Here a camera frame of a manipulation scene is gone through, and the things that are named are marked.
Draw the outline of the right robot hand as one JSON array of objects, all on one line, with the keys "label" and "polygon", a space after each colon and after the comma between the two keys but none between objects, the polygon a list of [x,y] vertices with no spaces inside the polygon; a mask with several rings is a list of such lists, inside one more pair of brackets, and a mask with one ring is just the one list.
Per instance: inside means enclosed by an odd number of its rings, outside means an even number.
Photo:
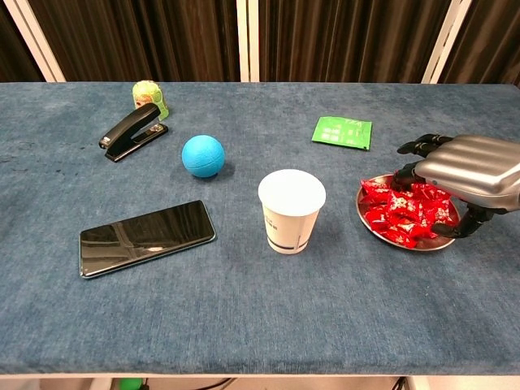
[{"label": "right robot hand", "polygon": [[456,226],[436,223],[432,231],[452,239],[472,235],[494,215],[519,210],[519,144],[487,136],[426,134],[398,148],[420,161],[396,171],[391,185],[408,190],[431,184],[467,204]]}]

